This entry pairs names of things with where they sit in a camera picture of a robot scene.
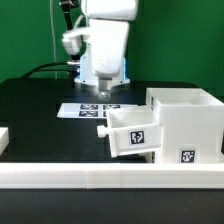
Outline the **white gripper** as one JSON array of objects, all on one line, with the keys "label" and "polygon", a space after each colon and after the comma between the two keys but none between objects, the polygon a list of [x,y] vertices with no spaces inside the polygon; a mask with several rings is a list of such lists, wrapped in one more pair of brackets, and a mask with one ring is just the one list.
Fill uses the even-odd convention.
[{"label": "white gripper", "polygon": [[[129,24],[122,21],[90,20],[92,71],[99,78],[116,77],[123,63]],[[100,79],[100,100],[111,98],[111,80]]]}]

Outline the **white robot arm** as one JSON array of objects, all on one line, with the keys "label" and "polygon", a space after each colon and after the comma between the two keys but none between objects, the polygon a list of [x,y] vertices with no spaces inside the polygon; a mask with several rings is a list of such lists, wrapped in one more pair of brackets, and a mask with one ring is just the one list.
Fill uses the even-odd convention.
[{"label": "white robot arm", "polygon": [[107,101],[116,86],[130,82],[125,74],[125,51],[138,0],[81,0],[81,11],[86,18],[82,34],[86,50],[75,82]]}]

